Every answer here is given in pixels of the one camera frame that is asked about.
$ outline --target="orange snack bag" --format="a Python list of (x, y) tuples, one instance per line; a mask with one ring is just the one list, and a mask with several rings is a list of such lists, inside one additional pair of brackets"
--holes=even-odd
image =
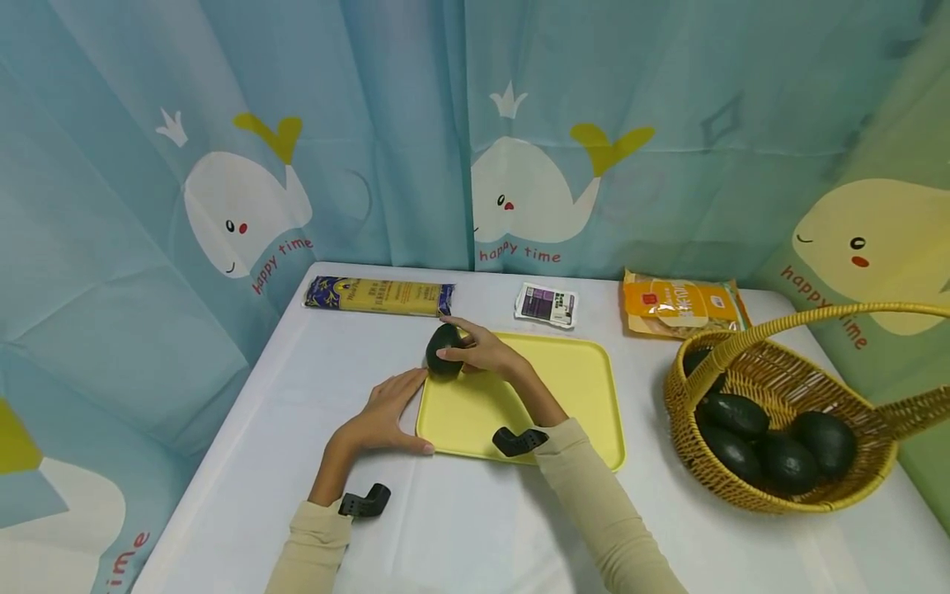
[(734, 280), (702, 282), (623, 275), (627, 328), (647, 335), (689, 338), (704, 330), (745, 330), (746, 307)]

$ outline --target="light blue curtain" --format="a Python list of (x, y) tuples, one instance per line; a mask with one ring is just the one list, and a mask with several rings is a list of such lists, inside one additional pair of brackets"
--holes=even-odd
[(62, 561), (89, 579), (63, 591), (140, 563), (318, 259), (747, 278), (833, 181), (921, 13), (0, 3), (0, 429), (20, 435), (0, 441), (0, 551), (84, 470), (122, 493), (121, 529)]

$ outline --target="small packet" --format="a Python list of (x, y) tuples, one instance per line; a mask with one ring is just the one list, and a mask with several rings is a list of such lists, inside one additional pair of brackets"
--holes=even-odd
[(627, 328), (646, 335), (689, 338), (704, 330), (749, 328), (749, 315), (734, 280), (702, 282), (623, 275)]
[(578, 294), (526, 282), (515, 300), (515, 317), (536, 319), (558, 328), (574, 328)]
[(451, 316), (449, 308), (454, 290), (454, 284), (317, 277), (310, 283), (303, 304), (307, 307), (350, 312)]

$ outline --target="beige sleeve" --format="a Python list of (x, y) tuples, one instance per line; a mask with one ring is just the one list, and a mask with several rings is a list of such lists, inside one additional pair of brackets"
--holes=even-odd
[(587, 544), (612, 594), (685, 594), (653, 535), (576, 419), (537, 427), (541, 473)]
[(291, 536), (274, 565), (264, 594), (330, 594), (350, 543), (350, 516), (303, 502), (291, 520)]

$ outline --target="avocado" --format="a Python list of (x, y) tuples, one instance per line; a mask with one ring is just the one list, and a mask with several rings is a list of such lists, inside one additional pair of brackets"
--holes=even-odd
[(838, 417), (825, 412), (802, 412), (791, 422), (788, 434), (811, 452), (818, 471), (831, 480), (844, 477), (858, 454), (854, 431)]
[(706, 445), (723, 466), (752, 485), (762, 479), (762, 467), (755, 451), (740, 437), (713, 425), (699, 426)]
[(439, 349), (455, 349), (465, 346), (459, 329), (451, 324), (443, 324), (436, 328), (432, 338), (426, 346), (426, 366), (428, 370), (439, 377), (455, 377), (462, 370), (462, 361), (446, 361), (439, 358), (436, 351)]
[(769, 430), (769, 416), (745, 396), (708, 392), (696, 412), (705, 421), (743, 439), (755, 439)]
[[(703, 362), (703, 359), (706, 358), (706, 355), (711, 353), (710, 349), (704, 349), (702, 351), (692, 351), (691, 353), (686, 353), (683, 355), (683, 373), (687, 377), (699, 367), (699, 364)], [(726, 385), (726, 374), (720, 374), (719, 377), (715, 379), (710, 388), (710, 392), (721, 392), (723, 386)]]
[(802, 495), (818, 485), (818, 463), (805, 446), (770, 431), (757, 445), (769, 487), (783, 495)]

